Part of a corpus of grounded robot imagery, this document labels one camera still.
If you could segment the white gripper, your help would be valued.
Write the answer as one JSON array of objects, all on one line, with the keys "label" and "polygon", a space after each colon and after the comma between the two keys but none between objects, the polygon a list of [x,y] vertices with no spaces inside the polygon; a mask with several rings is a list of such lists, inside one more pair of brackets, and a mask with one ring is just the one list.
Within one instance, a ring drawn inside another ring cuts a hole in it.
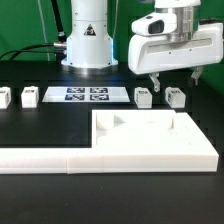
[{"label": "white gripper", "polygon": [[200,25],[191,40],[171,42],[167,20],[149,14],[132,23],[135,35],[129,42],[128,66],[136,75],[150,73],[154,91],[160,91],[156,72],[195,67],[191,78],[197,86],[202,65],[219,63],[223,58],[223,24]]}]

